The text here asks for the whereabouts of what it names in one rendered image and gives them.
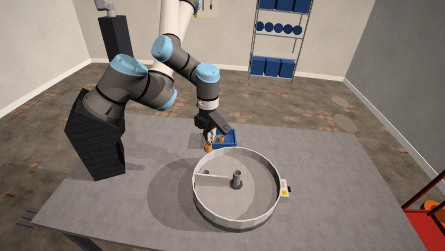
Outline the blue crate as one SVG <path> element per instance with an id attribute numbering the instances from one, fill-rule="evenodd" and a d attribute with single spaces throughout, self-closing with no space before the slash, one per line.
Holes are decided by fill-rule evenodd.
<path id="1" fill-rule="evenodd" d="M 219 130 L 217 130 L 216 142 L 212 143 L 212 149 L 220 149 L 223 147 L 236 147 L 237 142 L 236 142 L 235 129 L 231 129 L 226 135 L 224 135 L 223 143 L 218 142 L 219 135 L 222 135 L 222 133 Z"/>

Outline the white round turntable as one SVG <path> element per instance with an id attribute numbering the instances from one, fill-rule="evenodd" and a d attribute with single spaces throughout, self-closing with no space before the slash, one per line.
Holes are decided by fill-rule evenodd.
<path id="1" fill-rule="evenodd" d="M 204 169 L 210 174 L 202 174 Z M 234 170 L 242 172 L 238 186 L 232 184 Z M 270 160 L 243 147 L 223 147 L 205 155 L 194 169 L 192 183 L 193 201 L 204 220 L 234 233 L 263 226 L 291 192 Z"/>

